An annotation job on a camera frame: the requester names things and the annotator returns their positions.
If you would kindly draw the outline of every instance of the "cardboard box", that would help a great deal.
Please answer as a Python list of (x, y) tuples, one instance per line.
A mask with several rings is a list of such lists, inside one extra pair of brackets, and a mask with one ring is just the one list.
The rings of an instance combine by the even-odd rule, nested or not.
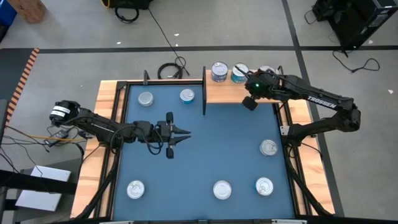
[(44, 18), (45, 6), (41, 0), (8, 0), (8, 2), (28, 23), (41, 22)]

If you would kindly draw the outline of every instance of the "wooden board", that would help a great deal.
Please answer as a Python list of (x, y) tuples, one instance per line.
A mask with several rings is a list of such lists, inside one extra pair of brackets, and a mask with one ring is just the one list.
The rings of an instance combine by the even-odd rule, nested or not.
[[(242, 100), (250, 96), (243, 83), (235, 83), (231, 80), (231, 71), (223, 82), (214, 82), (211, 79), (211, 70), (206, 70), (206, 102), (207, 103), (242, 103)], [(258, 103), (278, 103), (279, 100), (260, 99)]]
[[(210, 78), (210, 74), (206, 74), (206, 79)], [(111, 117), (112, 107), (114, 96), (116, 93), (116, 84), (117, 80), (110, 80), (110, 81), (102, 81), (101, 85), (99, 86), (98, 97), (95, 105), (95, 113), (100, 114), (101, 116), (105, 116), (107, 118)], [(216, 82), (207, 82), (207, 84), (211, 83), (211, 85), (207, 85), (207, 89), (216, 88)], [(243, 91), (239, 93), (232, 93), (235, 95), (236, 98), (243, 99), (246, 94)], [(219, 96), (223, 100), (229, 98), (223, 96), (224, 93)], [(121, 108), (123, 106), (123, 96), (121, 94), (121, 98), (119, 99), (119, 106), (117, 110), (116, 121), (119, 121), (121, 118)], [(241, 103), (241, 100), (229, 100), (230, 103)], [(292, 119), (294, 123), (306, 124), (310, 123), (311, 116), (308, 110), (307, 102), (304, 100), (289, 100), (290, 106), (290, 113), (292, 115)], [(303, 141), (304, 143), (318, 148), (318, 143), (315, 138), (307, 137)], [(95, 149), (98, 145), (98, 142), (94, 139), (89, 140), (87, 147), (86, 147), (86, 154), (89, 154), (93, 149)], [(317, 200), (327, 209), (329, 212), (333, 213), (333, 204), (331, 201), (331, 196), (328, 188), (328, 184), (326, 181), (325, 171), (323, 169), (323, 163), (320, 159), (320, 155), (314, 149), (311, 149), (308, 146), (301, 146), (299, 147), (299, 153), (302, 160), (303, 172), (305, 176), (305, 181), (307, 183), (308, 188), (311, 190), (312, 194), (317, 198)], [(99, 148), (94, 154), (92, 154), (82, 165), (81, 173), (79, 176), (78, 187), (76, 190), (75, 200), (73, 202), (73, 208), (71, 217), (75, 217), (83, 211), (83, 209), (88, 205), (92, 197), (94, 196), (95, 192), (98, 189), (98, 184), (100, 181), (100, 173), (103, 164), (103, 157), (104, 157), (104, 148)], [(298, 192), (298, 202), (300, 204), (300, 211), (301, 214), (305, 214), (304, 207), (303, 207), (303, 200), (301, 196), (301, 191), (298, 187), (296, 187), (296, 191)], [(108, 190), (104, 193), (103, 203), (101, 206), (100, 216), (105, 216), (106, 211), (106, 204), (108, 202)]]

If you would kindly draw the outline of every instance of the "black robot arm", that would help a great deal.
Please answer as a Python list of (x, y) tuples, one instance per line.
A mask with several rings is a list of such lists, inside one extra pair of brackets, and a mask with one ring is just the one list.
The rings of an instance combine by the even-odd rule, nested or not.
[(243, 100), (250, 110), (257, 106), (255, 100), (260, 98), (286, 100), (307, 100), (336, 111), (331, 118), (325, 118), (310, 124), (293, 124), (281, 127), (284, 144), (299, 146), (306, 136), (332, 130), (343, 132), (357, 131), (361, 124), (361, 112), (354, 104), (354, 99), (312, 87), (305, 80), (295, 75), (277, 75), (271, 69), (258, 70), (246, 74), (245, 83), (251, 96)]
[[(172, 137), (174, 134), (190, 134), (174, 125), (173, 113), (166, 114), (166, 121), (158, 121), (156, 125), (148, 121), (134, 121), (121, 124), (91, 112), (89, 109), (80, 108), (75, 101), (63, 100), (56, 102), (50, 114), (51, 123), (55, 126), (76, 126), (87, 133), (95, 135), (97, 140), (111, 149), (119, 149), (124, 142), (132, 143), (136, 139), (146, 143), (152, 154), (158, 154), (164, 142), (169, 144), (166, 155), (169, 159), (174, 157), (173, 147), (180, 141), (190, 136)], [(159, 149), (158, 153), (151, 148)]]

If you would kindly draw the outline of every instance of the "wooden table frame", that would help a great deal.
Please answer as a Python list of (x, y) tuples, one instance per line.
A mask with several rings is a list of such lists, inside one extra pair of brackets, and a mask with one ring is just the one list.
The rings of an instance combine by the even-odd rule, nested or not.
[[(205, 112), (206, 97), (206, 70), (203, 68), (203, 78), (199, 80), (148, 80), (148, 85), (202, 85), (203, 86), (203, 112)], [(111, 80), (102, 81), (99, 87), (99, 93), (95, 106), (95, 113), (105, 116), (114, 121), (123, 123), (126, 117), (127, 104), (129, 100), (129, 88), (131, 85), (143, 85), (143, 80)], [(304, 100), (286, 103), (281, 110), (281, 103), (271, 101), (273, 103), (275, 113), (277, 114), (280, 125), (289, 125), (291, 123), (306, 124), (310, 123), (311, 117), (308, 111), (307, 102)], [(309, 146), (318, 148), (316, 138), (307, 137), (303, 140)], [(86, 154), (89, 154), (96, 148), (98, 142), (96, 139), (88, 141)], [(300, 146), (294, 149), (296, 153), (295, 159), (291, 159), (298, 175), (306, 183), (315, 198), (323, 205), (325, 209), (333, 213), (333, 203), (330, 191), (326, 181), (323, 168), (323, 162), (320, 154), (308, 146)], [(98, 189), (99, 183), (109, 172), (113, 163), (113, 154), (110, 150), (99, 148), (88, 158), (82, 165), (79, 177), (78, 187), (76, 189), (75, 200), (73, 203), (71, 217), (77, 216), (91, 200), (92, 196)], [(306, 198), (289, 177), (289, 184), (294, 202), (295, 215), (316, 215), (313, 208), (309, 205)], [(114, 189), (116, 181), (114, 180), (103, 194), (101, 203), (97, 204), (95, 211), (92, 213), (94, 217), (111, 217), (114, 199)]]

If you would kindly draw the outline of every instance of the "table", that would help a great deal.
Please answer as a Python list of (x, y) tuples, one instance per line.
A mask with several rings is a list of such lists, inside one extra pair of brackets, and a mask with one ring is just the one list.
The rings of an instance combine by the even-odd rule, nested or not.
[[(215, 83), (210, 79), (210, 72), (206, 71), (205, 68), (202, 80), (149, 80), (148, 86), (142, 85), (142, 80), (111, 80), (101, 82), (95, 113), (115, 119), (116, 121), (131, 122), (134, 119), (148, 119), (155, 123), (158, 120), (165, 119), (165, 111), (168, 109), (174, 112), (175, 124), (180, 128), (193, 131), (193, 137), (177, 145), (175, 150), (175, 159), (172, 161), (168, 161), (164, 154), (161, 156), (150, 155), (143, 144), (136, 142), (134, 145), (127, 144), (122, 151), (121, 160), (119, 161), (118, 181), (111, 187), (116, 189), (116, 191), (109, 190), (108, 187), (108, 190), (105, 192), (102, 199), (101, 206), (97, 209), (97, 212), (94, 215), (102, 217), (107, 214), (112, 214), (115, 220), (121, 220), (123, 218), (129, 220), (145, 220), (146, 218), (149, 218), (147, 220), (181, 220), (183, 218), (270, 218), (272, 217), (272, 214), (277, 214), (277, 217), (273, 218), (288, 218), (292, 215), (292, 211), (299, 214), (308, 213), (308, 210), (306, 211), (305, 209), (305, 201), (303, 200), (300, 189), (298, 189), (296, 185), (295, 187), (289, 188), (289, 178), (286, 176), (285, 169), (282, 166), (282, 153), (279, 153), (279, 156), (273, 157), (272, 160), (264, 162), (264, 159), (269, 158), (264, 158), (258, 149), (258, 145), (262, 138), (272, 138), (276, 139), (277, 142), (280, 142), (278, 140), (279, 136), (276, 134), (279, 124), (273, 114), (273, 107), (276, 108), (276, 104), (280, 103), (277, 101), (262, 100), (260, 102), (262, 104), (259, 105), (259, 108), (256, 111), (249, 111), (243, 108), (240, 104), (241, 100), (247, 95), (245, 91), (242, 91), (242, 88), (244, 88), (243, 85), (232, 83), (229, 79), (223, 83)], [(189, 88), (192, 88), (196, 93), (195, 101), (192, 105), (184, 105), (178, 99), (179, 91), (186, 88), (187, 85), (189, 85)], [(144, 90), (150, 90), (151, 92), (156, 93), (155, 103), (148, 108), (143, 108), (137, 105), (136, 101), (137, 94)], [(206, 108), (205, 116), (201, 114), (202, 108)], [(294, 123), (306, 124), (311, 122), (307, 103), (305, 101), (290, 100), (289, 108), (292, 121)], [(246, 113), (252, 113), (251, 115), (255, 113), (255, 116), (240, 116)], [(234, 134), (236, 131), (233, 131), (233, 123), (236, 123), (239, 127), (243, 127), (244, 131), (241, 132), (241, 134), (243, 133), (243, 135), (247, 135), (249, 131), (245, 129), (245, 125), (243, 125), (243, 123), (251, 123), (254, 125), (254, 118), (260, 119), (261, 122), (267, 122), (269, 127), (271, 127), (269, 128), (270, 131), (264, 133), (266, 134), (266, 137), (264, 137), (264, 135), (257, 135), (254, 138), (245, 136), (247, 140), (228, 138), (229, 143), (225, 144), (225, 146), (221, 146), (219, 152), (214, 152), (214, 150), (209, 149), (214, 147), (211, 147), (208, 142), (202, 143), (203, 141), (200, 141), (201, 138), (198, 138), (200, 136), (208, 136), (209, 134), (214, 135), (219, 132), (224, 132), (228, 136), (230, 134)], [(280, 124), (287, 124), (286, 113), (283, 110), (281, 111)], [(205, 131), (205, 126), (211, 126), (211, 128), (208, 128)], [(197, 146), (190, 146), (190, 141), (195, 142), (196, 145), (207, 147), (199, 150)], [(303, 142), (310, 146), (318, 147), (315, 138), (307, 137)], [(249, 148), (256, 148), (256, 150), (252, 151), (252, 153), (245, 154), (242, 154), (242, 151), (236, 149), (233, 149), (231, 153), (226, 152), (227, 149), (233, 148), (236, 144), (252, 144)], [(86, 154), (90, 153), (97, 145), (98, 143), (96, 140), (90, 140), (86, 147)], [(204, 156), (204, 153), (199, 153), (202, 151), (205, 151), (208, 156), (206, 157)], [(293, 160), (293, 162), (297, 168), (302, 167), (302, 175), (305, 177), (307, 187), (329, 212), (333, 212), (333, 204), (319, 153), (307, 146), (301, 146), (299, 147), (299, 155), (301, 158), (301, 166), (300, 164), (296, 164), (297, 160)], [(220, 158), (223, 156), (228, 159), (220, 162)], [(104, 172), (101, 173), (101, 168), (103, 166), (109, 168), (112, 161), (113, 155), (107, 153), (104, 148), (99, 148), (83, 164), (71, 217), (77, 216), (91, 200), (98, 188), (101, 175), (104, 175)], [(239, 171), (235, 166), (232, 166), (233, 163), (236, 164), (239, 162), (242, 163), (243, 167), (250, 170), (250, 172)], [(153, 163), (155, 165), (147, 168), (148, 163)], [(272, 172), (267, 172), (267, 170), (270, 170), (268, 163), (274, 163), (274, 166), (277, 166), (277, 169), (275, 169), (275, 176), (273, 177), (271, 177), (273, 175)], [(221, 164), (224, 167), (233, 169), (233, 171), (227, 172), (228, 169), (215, 169), (215, 164)], [(256, 177), (258, 178), (262, 175), (271, 177), (270, 179), (279, 186), (278, 191), (275, 191), (273, 195), (278, 195), (283, 199), (280, 202), (275, 201), (274, 207), (267, 207), (269, 210), (265, 213), (263, 210), (258, 208), (263, 206), (266, 207), (269, 203), (265, 203), (264, 200), (261, 200), (263, 198), (259, 199), (256, 197), (258, 195), (253, 193), (255, 192), (253, 181), (255, 181)], [(164, 194), (164, 190), (169, 190), (172, 192), (170, 193), (171, 195), (176, 195), (176, 191), (171, 187), (172, 185), (156, 187), (159, 185), (159, 181), (161, 180), (170, 183), (173, 181), (181, 182), (180, 180), (182, 176), (183, 180), (185, 180), (185, 182), (181, 183), (182, 186), (185, 186), (182, 187), (184, 190), (182, 192), (184, 194), (182, 195), (189, 195), (188, 198), (192, 200), (199, 201), (199, 199), (201, 199), (202, 204), (195, 205), (194, 203), (190, 203), (186, 197), (168, 197)], [(203, 183), (195, 184), (193, 187), (196, 192), (200, 193), (189, 194), (189, 192), (186, 191), (186, 186), (190, 185), (192, 181), (200, 178), (203, 179)], [(147, 194), (145, 194), (145, 200), (144, 197), (141, 198), (143, 199), (141, 201), (136, 200), (134, 202), (135, 205), (128, 200), (126, 195), (126, 184), (133, 179), (145, 179), (144, 183), (146, 183), (146, 186), (150, 189), (150, 191), (148, 190)], [(218, 179), (228, 179), (231, 183), (233, 186), (234, 197), (231, 196), (229, 199), (232, 200), (234, 198), (234, 200), (242, 201), (242, 203), (239, 204), (239, 208), (233, 207), (232, 203), (229, 203), (228, 205), (221, 204), (226, 207), (221, 208), (221, 211), (218, 213), (212, 212), (214, 209), (211, 208), (219, 208), (220, 205), (220, 201), (215, 200), (211, 192), (214, 182)], [(292, 205), (292, 197), (289, 196), (293, 195), (292, 192), (294, 192), (295, 195), (295, 199), (293, 200), (296, 201), (297, 208)], [(266, 199), (268, 201), (274, 200), (274, 198), (271, 197)], [(152, 203), (153, 200), (157, 200), (159, 204), (163, 206), (167, 204), (167, 200), (176, 200), (186, 206), (179, 206), (178, 203), (173, 203), (172, 209), (165, 209), (162, 212), (157, 212), (156, 216), (151, 216), (150, 213), (152, 211), (159, 209), (159, 207), (156, 207), (154, 203)], [(246, 212), (231, 213), (231, 209), (239, 210), (242, 209), (243, 205), (248, 206)], [(128, 206), (131, 206), (129, 207), (130, 213), (123, 211), (124, 207)], [(134, 210), (132, 209), (133, 207), (137, 208), (140, 206), (142, 206), (143, 209), (137, 210), (140, 211), (139, 213), (131, 212)]]

